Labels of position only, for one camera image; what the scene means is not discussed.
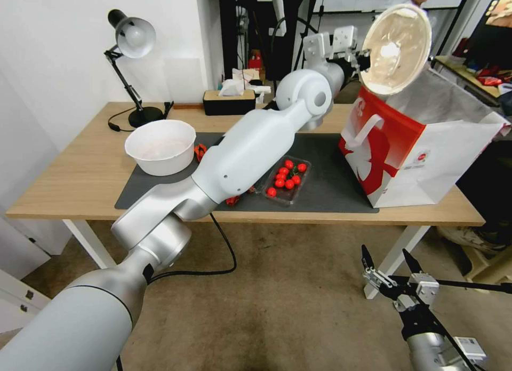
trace gray desk mat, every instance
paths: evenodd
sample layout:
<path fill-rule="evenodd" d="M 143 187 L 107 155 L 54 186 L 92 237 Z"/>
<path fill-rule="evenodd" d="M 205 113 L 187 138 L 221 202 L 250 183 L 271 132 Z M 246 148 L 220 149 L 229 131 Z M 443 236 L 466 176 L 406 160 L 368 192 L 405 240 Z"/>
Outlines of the gray desk mat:
<path fill-rule="evenodd" d="M 222 137 L 222 133 L 200 132 L 196 142 L 209 147 Z M 218 211 L 278 211 L 278 212 L 355 212 L 376 213 L 347 161 L 338 149 L 339 133 L 300 133 L 295 137 L 288 155 L 307 160 L 311 171 L 298 197 L 291 206 L 283 206 L 262 194 L 244 194 L 234 207 L 220 204 Z M 190 176 L 197 168 L 194 158 L 183 171 L 169 176 L 151 176 L 136 166 L 126 183 L 116 209 L 127 209 L 135 201 L 161 183 L 176 183 Z M 269 172 L 256 183 L 263 190 Z"/>

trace shopping bag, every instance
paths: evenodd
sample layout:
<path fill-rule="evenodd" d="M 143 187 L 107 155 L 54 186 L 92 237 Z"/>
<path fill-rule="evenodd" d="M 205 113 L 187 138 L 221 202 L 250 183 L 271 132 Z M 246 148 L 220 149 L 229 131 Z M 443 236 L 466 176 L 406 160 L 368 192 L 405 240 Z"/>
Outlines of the shopping bag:
<path fill-rule="evenodd" d="M 339 148 L 374 207 L 435 204 L 510 123 L 433 70 L 381 100 L 361 88 Z"/>

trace paper bag handle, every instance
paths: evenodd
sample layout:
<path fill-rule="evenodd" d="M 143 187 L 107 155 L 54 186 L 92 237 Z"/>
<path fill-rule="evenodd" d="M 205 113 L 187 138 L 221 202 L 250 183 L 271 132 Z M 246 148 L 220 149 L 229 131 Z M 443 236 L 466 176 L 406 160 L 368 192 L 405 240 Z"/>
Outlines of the paper bag handle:
<path fill-rule="evenodd" d="M 341 132 L 342 138 L 345 140 L 346 147 L 348 148 L 356 148 L 359 147 L 364 139 L 367 138 L 368 134 L 372 130 L 373 127 L 382 128 L 382 124 L 384 123 L 384 119 L 381 118 L 377 114 L 373 114 L 371 118 L 364 124 L 361 128 L 361 131 L 356 135 L 356 137 L 352 137 L 352 135 L 348 132 L 347 127 L 343 129 Z"/>

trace desk lamp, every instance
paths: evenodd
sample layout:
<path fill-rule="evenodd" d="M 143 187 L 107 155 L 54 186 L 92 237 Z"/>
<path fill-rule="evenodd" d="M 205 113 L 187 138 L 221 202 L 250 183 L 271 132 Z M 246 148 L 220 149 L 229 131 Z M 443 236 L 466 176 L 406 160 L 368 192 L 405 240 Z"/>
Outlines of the desk lamp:
<path fill-rule="evenodd" d="M 165 116 L 160 109 L 142 106 L 142 99 L 139 94 L 126 82 L 116 65 L 116 60 L 123 55 L 130 59 L 138 59 L 147 55 L 155 44 L 155 29 L 146 20 L 127 17 L 117 9 L 108 13 L 108 21 L 116 30 L 116 45 L 105 51 L 105 56 L 135 103 L 136 109 L 128 117 L 130 125 L 140 127 L 146 123 L 164 119 Z"/>

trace white bowl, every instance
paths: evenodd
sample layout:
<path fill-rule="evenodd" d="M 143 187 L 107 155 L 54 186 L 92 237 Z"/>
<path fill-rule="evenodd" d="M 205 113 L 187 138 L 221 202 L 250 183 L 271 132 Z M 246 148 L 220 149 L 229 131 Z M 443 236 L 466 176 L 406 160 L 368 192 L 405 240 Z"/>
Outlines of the white bowl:
<path fill-rule="evenodd" d="M 181 120 L 158 120 L 138 127 L 124 143 L 126 153 L 153 176 L 186 168 L 194 158 L 194 127 Z"/>

